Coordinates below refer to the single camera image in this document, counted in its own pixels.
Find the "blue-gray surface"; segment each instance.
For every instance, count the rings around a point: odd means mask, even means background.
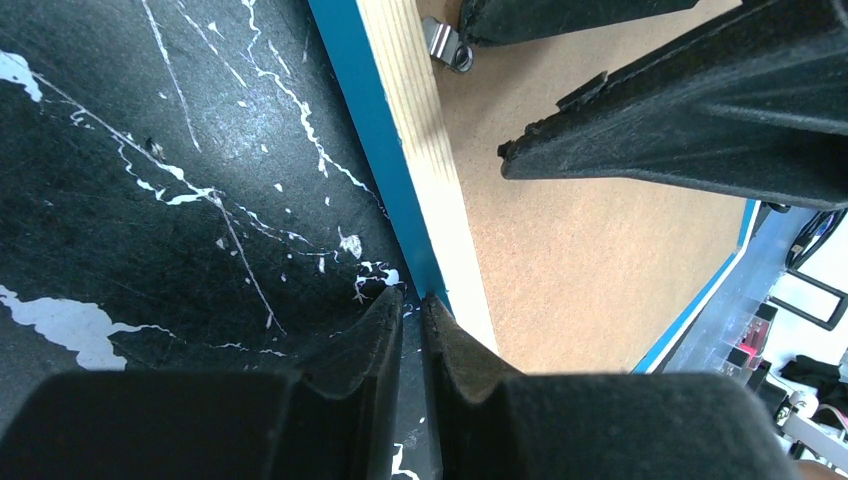
[[[692,329],[672,353],[664,372],[717,370],[751,316],[784,271],[786,251],[813,216],[793,208],[772,212],[751,239],[748,250],[716,290]]]

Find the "brown backing board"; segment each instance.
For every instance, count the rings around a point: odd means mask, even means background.
[[[419,0],[456,25],[456,0]],[[497,146],[555,102],[738,1],[434,64],[500,354],[527,372],[630,370],[735,250],[745,201],[624,179],[506,181]]]

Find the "blue frame edge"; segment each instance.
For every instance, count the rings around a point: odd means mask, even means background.
[[[450,309],[357,2],[309,0],[309,5],[418,296],[433,292]]]
[[[668,327],[668,330],[662,334],[654,346],[648,350],[648,353],[646,353],[636,367],[633,368],[631,373],[649,373],[651,366],[659,359],[660,355],[662,355],[669,343],[671,343],[674,337],[677,336],[677,333],[683,328],[686,328],[686,320],[695,313],[695,309],[698,307],[698,304],[700,304],[704,297],[710,293],[710,290],[712,290],[713,286],[719,281],[724,272],[729,269],[731,265],[734,265],[736,257],[744,254],[742,247],[748,240],[748,231],[750,230],[751,224],[756,219],[757,203],[758,202],[756,200],[749,199],[745,204],[745,213],[742,216],[742,226],[739,228],[739,238],[736,241],[736,250],[730,254],[727,260],[724,261],[715,275],[710,278],[710,281],[707,282],[704,288],[698,292],[698,295],[695,296],[686,309],[683,310],[683,313],[681,313],[671,326]]]

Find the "metal bracket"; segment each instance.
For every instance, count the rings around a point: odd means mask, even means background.
[[[424,18],[421,26],[424,28],[427,51],[431,57],[445,63],[457,73],[471,70],[474,55],[471,47],[462,41],[458,31],[433,17]]]

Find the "wire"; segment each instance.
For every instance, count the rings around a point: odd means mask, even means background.
[[[786,268],[798,270],[814,253],[825,244],[828,238],[842,223],[846,209],[819,212],[804,225],[786,253]]]

